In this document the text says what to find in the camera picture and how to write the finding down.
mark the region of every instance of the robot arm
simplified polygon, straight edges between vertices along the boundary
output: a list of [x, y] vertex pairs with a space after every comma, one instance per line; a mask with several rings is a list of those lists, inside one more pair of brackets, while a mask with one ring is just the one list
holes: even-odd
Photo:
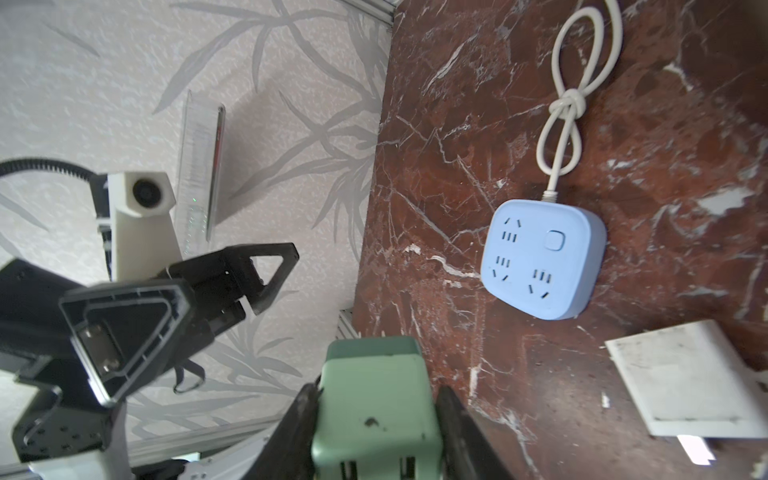
[[[276, 243], [182, 260], [165, 174], [30, 162], [0, 163], [0, 176], [33, 168], [89, 182], [113, 282], [83, 287], [18, 259], [0, 270], [0, 369], [39, 388], [14, 446], [43, 479], [131, 478], [127, 396], [245, 319], [243, 297], [256, 314], [268, 308], [299, 254]], [[275, 255], [283, 262], [265, 285], [251, 259]]]

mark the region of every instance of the wallpaper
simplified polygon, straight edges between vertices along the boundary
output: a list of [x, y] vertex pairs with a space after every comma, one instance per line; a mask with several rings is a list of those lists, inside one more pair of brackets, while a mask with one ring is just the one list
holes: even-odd
[[[208, 375], [200, 389], [177, 396], [165, 376], [131, 399], [129, 440], [282, 411], [319, 373], [353, 302], [385, 26], [335, 0], [0, 0], [0, 23], [3, 158], [162, 170], [175, 182], [191, 89], [227, 107], [214, 247], [290, 241], [301, 255], [271, 309], [194, 358]], [[79, 180], [6, 177], [0, 212], [0, 264], [22, 257], [84, 284], [107, 279]], [[7, 432], [28, 392], [0, 382], [3, 403], [14, 399], [0, 416]]]

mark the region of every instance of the marble table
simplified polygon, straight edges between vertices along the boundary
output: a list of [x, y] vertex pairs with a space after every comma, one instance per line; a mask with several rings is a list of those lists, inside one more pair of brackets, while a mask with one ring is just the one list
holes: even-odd
[[[621, 2], [621, 59], [588, 98], [584, 156], [558, 185], [608, 229], [586, 311], [545, 322], [480, 283], [494, 209], [545, 188], [535, 145], [555, 99], [551, 48], [582, 3], [605, 12], [401, 5], [355, 326], [416, 337], [433, 385], [460, 394], [518, 479], [750, 478], [768, 442], [711, 442], [715, 466], [692, 465], [676, 440], [648, 435], [603, 347], [713, 318], [750, 367], [768, 368], [768, 64], [739, 2]], [[590, 47], [591, 28], [568, 36], [566, 84]]]

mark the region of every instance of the camera lens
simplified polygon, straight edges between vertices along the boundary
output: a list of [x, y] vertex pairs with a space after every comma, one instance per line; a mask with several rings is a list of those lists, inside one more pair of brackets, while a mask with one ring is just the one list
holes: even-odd
[[160, 204], [163, 193], [152, 180], [142, 178], [134, 184], [134, 198], [144, 208], [153, 208]]

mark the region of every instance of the screw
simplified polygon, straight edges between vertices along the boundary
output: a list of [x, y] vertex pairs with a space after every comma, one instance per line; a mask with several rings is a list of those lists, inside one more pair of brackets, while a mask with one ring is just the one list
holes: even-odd
[[105, 372], [116, 370], [119, 366], [120, 362], [118, 362], [116, 359], [106, 359], [101, 363], [101, 369], [103, 369]]
[[90, 339], [93, 337], [93, 335], [97, 333], [101, 333], [101, 325], [90, 326], [87, 329], [85, 329], [83, 333], [85, 334], [86, 337]]

